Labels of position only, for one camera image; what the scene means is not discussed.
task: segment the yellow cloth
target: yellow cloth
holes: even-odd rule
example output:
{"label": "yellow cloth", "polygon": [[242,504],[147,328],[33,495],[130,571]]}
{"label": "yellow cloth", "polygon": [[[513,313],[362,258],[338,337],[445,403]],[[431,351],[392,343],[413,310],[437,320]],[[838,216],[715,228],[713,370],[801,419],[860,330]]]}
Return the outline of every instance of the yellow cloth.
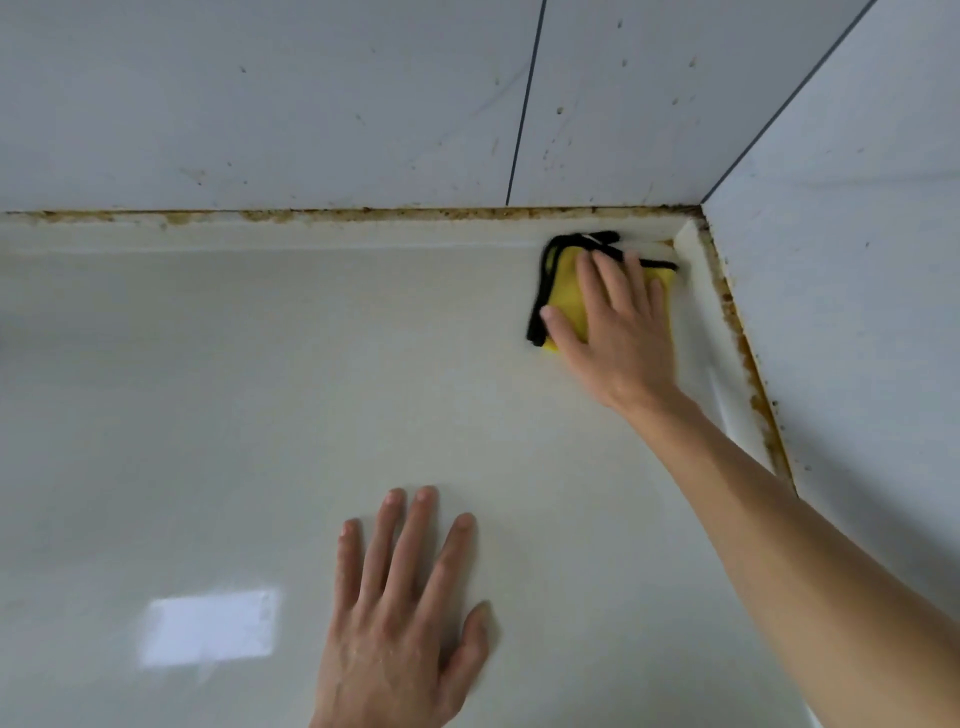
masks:
{"label": "yellow cloth", "polygon": [[[547,302],[566,314],[566,318],[573,325],[573,330],[577,332],[577,337],[581,341],[587,341],[587,309],[584,306],[584,297],[580,292],[580,285],[577,283],[576,268],[577,255],[582,251],[583,248],[576,246],[564,248],[561,251],[560,260],[557,263],[557,275],[554,278],[553,288]],[[670,284],[676,275],[677,272],[669,268],[648,268],[646,266],[643,268],[643,279],[647,283],[653,279],[660,279],[663,283],[663,290],[667,294],[664,302],[668,312],[670,310]],[[555,352],[557,345],[553,343],[553,339],[547,336],[543,348]]]}

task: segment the glossy white surface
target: glossy white surface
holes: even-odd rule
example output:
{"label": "glossy white surface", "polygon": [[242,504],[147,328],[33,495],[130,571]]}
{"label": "glossy white surface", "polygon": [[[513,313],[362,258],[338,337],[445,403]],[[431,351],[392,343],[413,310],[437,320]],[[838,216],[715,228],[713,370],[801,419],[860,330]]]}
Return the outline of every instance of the glossy white surface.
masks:
{"label": "glossy white surface", "polygon": [[707,205],[801,495],[956,617],[958,32],[878,0]]}
{"label": "glossy white surface", "polygon": [[866,0],[550,0],[511,205],[699,204]]}
{"label": "glossy white surface", "polygon": [[540,0],[10,0],[0,209],[499,206]]}
{"label": "glossy white surface", "polygon": [[0,229],[0,725],[305,725],[339,525],[423,483],[498,622],[457,725],[808,725],[661,465],[523,339],[551,234],[676,236],[684,387],[758,451],[692,223],[160,220]]}

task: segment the rust stain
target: rust stain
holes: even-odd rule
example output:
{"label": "rust stain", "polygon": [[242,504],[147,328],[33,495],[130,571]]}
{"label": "rust stain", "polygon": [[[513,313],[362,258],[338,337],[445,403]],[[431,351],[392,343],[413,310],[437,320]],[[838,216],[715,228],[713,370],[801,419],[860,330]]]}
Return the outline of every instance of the rust stain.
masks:
{"label": "rust stain", "polygon": [[13,218],[25,218],[35,223],[90,223],[124,222],[133,217],[159,216],[172,226],[209,221],[214,215],[235,214],[253,223],[301,222],[391,222],[398,220],[564,220],[580,217],[620,218],[684,215],[703,220],[699,206],[635,206],[635,207],[358,207],[349,209],[129,209],[129,210],[39,210],[34,212],[6,212]]}
{"label": "rust stain", "polygon": [[770,406],[770,401],[767,399],[766,391],[763,388],[763,379],[760,377],[760,371],[756,367],[757,360],[750,348],[750,342],[747,340],[747,335],[743,330],[743,324],[740,322],[740,316],[736,311],[736,303],[733,302],[733,292],[724,275],[723,265],[720,262],[720,255],[717,253],[716,246],[713,243],[713,236],[710,234],[709,225],[703,217],[701,217],[699,228],[700,239],[703,241],[707,253],[707,262],[713,276],[713,287],[720,297],[724,320],[727,322],[727,326],[736,343],[737,351],[740,353],[740,362],[747,375],[747,382],[753,391],[750,396],[750,406],[760,420],[763,446],[770,456],[774,473],[782,480],[785,480],[796,494],[797,484],[793,479],[790,460],[787,457],[786,448],[783,446],[783,439],[780,437],[780,428],[777,427],[773,407]]}

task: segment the person's right hand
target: person's right hand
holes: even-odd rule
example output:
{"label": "person's right hand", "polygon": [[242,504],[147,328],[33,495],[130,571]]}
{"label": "person's right hand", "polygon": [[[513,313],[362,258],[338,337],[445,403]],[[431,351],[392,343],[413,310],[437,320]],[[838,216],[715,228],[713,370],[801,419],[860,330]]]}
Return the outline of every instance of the person's right hand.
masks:
{"label": "person's right hand", "polygon": [[563,312],[540,316],[566,363],[601,403],[630,420],[665,406],[677,394],[666,292],[644,283],[638,255],[624,255],[626,274],[608,255],[583,251],[577,280],[587,308],[588,341],[577,338]]}

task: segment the grout line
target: grout line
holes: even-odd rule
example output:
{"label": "grout line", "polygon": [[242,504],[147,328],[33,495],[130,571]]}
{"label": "grout line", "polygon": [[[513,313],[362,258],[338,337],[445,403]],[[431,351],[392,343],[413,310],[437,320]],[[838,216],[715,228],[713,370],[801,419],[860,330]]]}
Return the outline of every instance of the grout line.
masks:
{"label": "grout line", "polygon": [[867,14],[867,11],[874,6],[875,2],[876,0],[868,0],[863,10],[860,11],[860,13],[857,14],[857,17],[853,19],[853,22],[847,26],[847,30],[845,30],[842,34],[840,34],[840,37],[838,37],[836,41],[833,43],[833,45],[829,47],[829,49],[824,54],[824,56],[819,61],[817,61],[817,64],[813,66],[813,69],[808,74],[806,74],[806,76],[802,81],[800,81],[800,85],[797,86],[794,92],[790,94],[790,97],[783,102],[782,106],[780,106],[779,109],[777,109],[777,112],[770,118],[770,121],[768,121],[766,124],[763,125],[763,129],[760,130],[760,133],[753,138],[750,144],[747,145],[747,148],[743,150],[743,152],[740,153],[740,156],[733,161],[733,164],[731,164],[730,167],[728,167],[727,171],[723,173],[721,178],[717,180],[717,183],[710,188],[710,192],[708,192],[707,196],[700,202],[701,205],[707,204],[707,200],[709,200],[710,197],[712,197],[713,193],[717,191],[717,188],[721,184],[723,184],[724,180],[727,177],[730,176],[730,173],[734,169],[736,169],[736,166],[741,161],[743,161],[743,158],[746,157],[748,154],[750,154],[750,150],[752,150],[754,146],[756,146],[756,143],[760,141],[760,138],[766,133],[768,129],[770,129],[770,127],[773,126],[774,122],[777,121],[778,118],[780,118],[780,115],[783,113],[783,110],[786,109],[788,106],[790,106],[790,102],[797,97],[797,94],[799,94],[802,90],[804,90],[804,86],[806,86],[807,83],[810,81],[810,79],[812,79],[814,75],[817,73],[817,71],[820,70],[820,67],[827,62],[827,59],[833,55],[833,51],[835,51],[837,48],[840,47],[840,43],[842,43],[850,34],[850,31],[852,31],[859,24],[859,22],[863,19],[863,16]]}
{"label": "grout line", "polygon": [[537,20],[537,34],[534,36],[534,52],[530,56],[530,75],[527,76],[527,90],[523,94],[523,109],[520,112],[520,126],[516,130],[516,146],[514,147],[514,163],[510,167],[510,182],[507,184],[507,201],[504,207],[510,206],[510,195],[514,191],[514,175],[516,174],[516,158],[520,154],[520,139],[523,137],[523,123],[527,119],[527,102],[530,101],[530,86],[534,81],[534,68],[537,66],[537,51],[540,49],[540,31],[543,30],[543,14],[546,12],[546,0],[540,3],[540,18]]}

